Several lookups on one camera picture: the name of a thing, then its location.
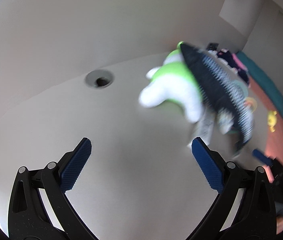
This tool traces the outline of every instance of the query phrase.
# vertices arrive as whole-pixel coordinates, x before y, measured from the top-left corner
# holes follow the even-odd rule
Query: teal mattress
[[[257,84],[264,90],[265,94],[273,102],[280,115],[283,117],[283,96],[274,84],[274,82],[267,76],[267,74],[257,66],[257,64],[251,60],[242,51],[236,53],[238,59],[247,67],[251,77],[257,82]]]

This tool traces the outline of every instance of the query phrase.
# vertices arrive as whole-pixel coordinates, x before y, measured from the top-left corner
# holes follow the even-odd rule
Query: pink fabric
[[[259,97],[266,109],[269,111],[276,111],[277,109],[273,105],[272,101],[264,93],[261,87],[255,82],[255,80],[249,77],[249,81],[251,84],[250,89]],[[275,125],[275,132],[268,130],[265,155],[277,158],[283,165],[283,118],[279,114],[277,114],[276,117],[277,123]],[[272,182],[273,176],[268,167],[266,168],[266,172],[270,182]]]
[[[240,67],[241,69],[248,71],[247,67],[240,61],[239,58],[237,58],[236,54],[232,54],[234,61],[236,62],[236,64],[238,65],[238,67]]]

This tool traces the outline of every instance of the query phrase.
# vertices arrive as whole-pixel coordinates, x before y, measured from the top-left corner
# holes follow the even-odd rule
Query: blue gripper pad
[[[267,166],[273,165],[273,160],[267,156],[265,156],[261,151],[255,149],[253,150],[253,156],[260,160],[262,163],[265,163]]]
[[[91,154],[91,142],[85,138],[79,148],[73,153],[63,171],[60,173],[60,190],[65,193],[71,190]]]
[[[224,189],[223,173],[210,155],[209,149],[202,145],[198,137],[192,142],[192,153],[205,175],[210,187],[222,193]]]

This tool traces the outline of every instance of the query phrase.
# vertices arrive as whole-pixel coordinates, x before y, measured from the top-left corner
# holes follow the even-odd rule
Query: navy cloth
[[[223,51],[220,50],[220,51],[217,53],[217,56],[220,57],[220,58],[223,58],[224,60],[226,60],[227,63],[229,64],[229,66],[230,66],[231,68],[237,69],[237,72],[238,72],[237,74],[238,74],[238,76],[240,76],[241,79],[244,80],[247,85],[249,85],[249,77],[248,77],[248,75],[247,75],[247,72],[246,72],[245,70],[241,69],[241,68],[237,65],[237,63],[236,63],[235,60],[233,59],[233,56],[232,56],[232,54],[229,52],[229,50],[226,51],[226,52],[223,52]]]

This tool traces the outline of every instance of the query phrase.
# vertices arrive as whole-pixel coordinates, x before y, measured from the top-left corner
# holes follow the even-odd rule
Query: pink cloth
[[[233,53],[232,56],[238,67],[245,71],[248,71],[247,67],[239,60],[239,58],[237,58],[236,54]]]

